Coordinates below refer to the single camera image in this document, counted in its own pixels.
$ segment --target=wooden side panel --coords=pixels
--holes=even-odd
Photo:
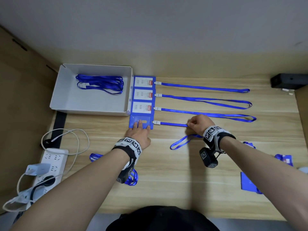
[[[306,144],[308,146],[308,86],[295,91],[299,115],[301,117]]]
[[[0,205],[16,196],[28,164],[39,163],[41,136],[48,130],[57,73],[48,61],[0,28]],[[22,180],[21,189],[31,178]]]

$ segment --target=white plastic clip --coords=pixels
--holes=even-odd
[[[160,125],[160,121],[152,121],[154,125]]]

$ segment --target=power strip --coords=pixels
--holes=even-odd
[[[67,155],[68,150],[65,149],[57,149],[57,148],[47,148],[47,150],[55,152],[54,154],[50,154],[48,151],[44,151],[41,163],[49,163],[50,164],[50,170],[48,173],[39,175],[35,177],[34,184],[36,185],[37,183],[41,182],[44,180],[45,177],[47,176],[57,176],[60,174],[63,174],[66,160],[67,160]],[[48,191],[50,191],[53,187],[58,185],[62,180],[62,175],[56,177],[55,183],[53,183],[51,186],[41,186],[38,187],[34,194],[33,194],[33,199],[37,200],[44,194],[46,194]]]

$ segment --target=blue id badge holder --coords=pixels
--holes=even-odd
[[[129,117],[129,128],[132,128],[135,122],[142,120],[142,127],[150,125],[153,129],[156,77],[153,76],[134,76],[134,91],[131,114]]]

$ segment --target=person's right hand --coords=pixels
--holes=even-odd
[[[203,136],[204,131],[210,126],[214,126],[215,123],[203,114],[192,117],[188,122],[187,126],[192,128],[198,135]]]

